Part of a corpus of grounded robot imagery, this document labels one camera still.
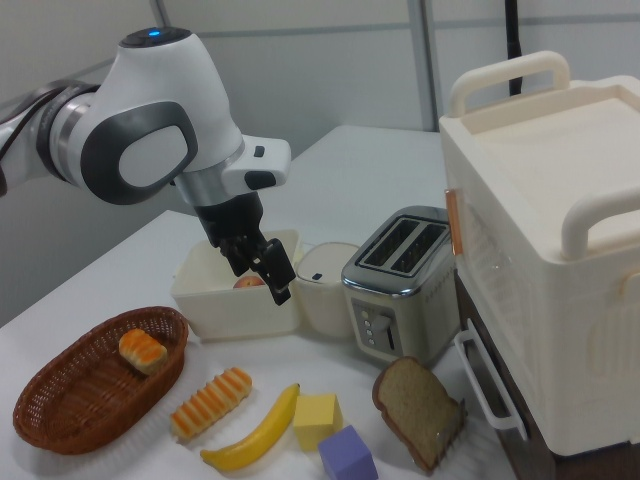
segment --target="banana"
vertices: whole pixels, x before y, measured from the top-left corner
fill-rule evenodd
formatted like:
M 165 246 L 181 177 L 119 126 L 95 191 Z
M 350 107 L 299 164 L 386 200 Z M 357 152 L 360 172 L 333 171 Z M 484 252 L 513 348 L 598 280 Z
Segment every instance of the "banana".
M 255 462 L 284 434 L 293 419 L 298 395 L 299 384 L 285 388 L 253 432 L 220 450 L 202 450 L 200 456 L 205 463 L 221 471 L 237 470 Z

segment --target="white table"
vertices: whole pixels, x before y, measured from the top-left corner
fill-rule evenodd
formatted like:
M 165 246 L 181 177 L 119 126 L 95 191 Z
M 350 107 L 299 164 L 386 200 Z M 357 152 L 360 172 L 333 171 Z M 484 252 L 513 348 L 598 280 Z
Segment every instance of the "white table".
M 262 228 L 295 228 L 307 247 L 325 241 L 361 244 L 402 207 L 443 206 L 444 185 L 437 134 L 340 127 L 294 161 L 287 185 L 261 194 Z M 175 386 L 131 430 L 95 452 L 60 456 L 17 436 L 12 411 L 29 379 L 107 318 L 149 305 L 175 308 L 169 295 L 173 273 L 203 239 L 197 218 L 165 212 L 0 329 L 1 477 L 224 478 L 200 460 L 199 450 L 242 438 L 285 386 L 299 382 L 303 393 L 337 393 L 346 422 L 371 449 L 381 479 L 424 478 L 371 401 L 380 365 L 351 341 L 330 342 L 305 328 L 281 337 L 225 342 L 202 343 L 191 335 Z M 234 365 L 253 377 L 249 398 L 197 439 L 177 443 L 169 434 L 169 414 L 215 374 Z M 451 396 L 466 399 L 469 417 L 461 439 L 432 478 L 515 478 L 452 348 L 434 372 Z M 265 457 L 229 478 L 328 477 L 319 455 L 301 452 L 289 429 Z

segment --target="yellow cube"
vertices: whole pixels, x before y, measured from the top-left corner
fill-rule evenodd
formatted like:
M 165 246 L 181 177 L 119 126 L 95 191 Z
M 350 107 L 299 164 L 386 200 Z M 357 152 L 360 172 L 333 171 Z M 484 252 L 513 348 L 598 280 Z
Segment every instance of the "yellow cube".
M 318 443 L 342 429 L 342 423 L 342 412 L 335 393 L 298 397 L 293 431 L 302 450 L 317 450 Z

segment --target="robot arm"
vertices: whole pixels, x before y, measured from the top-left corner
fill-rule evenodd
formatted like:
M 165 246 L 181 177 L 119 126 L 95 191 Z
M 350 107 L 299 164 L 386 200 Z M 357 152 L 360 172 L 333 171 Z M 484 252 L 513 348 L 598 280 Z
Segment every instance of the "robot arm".
M 55 82 L 0 120 L 0 196 L 53 174 L 130 205 L 173 181 L 234 273 L 257 272 L 278 305 L 295 274 L 260 232 L 257 191 L 283 184 L 290 162 L 287 142 L 241 134 L 206 48 L 178 28 L 127 36 L 101 86 Z

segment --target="white cup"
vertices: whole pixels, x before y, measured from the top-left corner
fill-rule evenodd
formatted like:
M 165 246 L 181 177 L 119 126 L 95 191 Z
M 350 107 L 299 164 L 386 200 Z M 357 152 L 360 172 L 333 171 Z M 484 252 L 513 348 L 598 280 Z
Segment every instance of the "white cup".
M 323 243 L 312 248 L 296 266 L 302 313 L 320 333 L 336 338 L 354 335 L 341 276 L 357 250 L 349 243 Z

